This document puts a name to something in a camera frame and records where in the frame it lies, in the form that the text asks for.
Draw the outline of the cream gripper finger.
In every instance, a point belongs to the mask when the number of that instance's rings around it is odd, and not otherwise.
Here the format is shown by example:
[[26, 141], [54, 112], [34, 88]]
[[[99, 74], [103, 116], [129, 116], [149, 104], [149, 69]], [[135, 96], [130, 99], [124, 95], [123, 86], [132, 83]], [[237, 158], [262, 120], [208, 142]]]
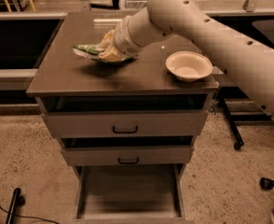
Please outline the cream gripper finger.
[[102, 51], [98, 54], [98, 57], [102, 60], [111, 61], [112, 55], [113, 55], [113, 53], [111, 51]]
[[108, 45], [111, 43], [111, 41], [113, 40], [113, 36], [114, 36], [114, 30], [110, 30], [102, 39], [102, 41], [99, 43], [99, 47], [101, 49], [106, 49], [108, 47]]

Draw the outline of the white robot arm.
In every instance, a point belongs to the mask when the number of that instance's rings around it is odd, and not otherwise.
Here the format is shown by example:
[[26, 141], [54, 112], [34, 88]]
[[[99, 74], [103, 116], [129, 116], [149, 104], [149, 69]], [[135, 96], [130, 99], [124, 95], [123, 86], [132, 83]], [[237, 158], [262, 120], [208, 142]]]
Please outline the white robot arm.
[[194, 0], [147, 0], [104, 37], [100, 57], [135, 57], [172, 34], [192, 41], [274, 120], [274, 49], [210, 18]]

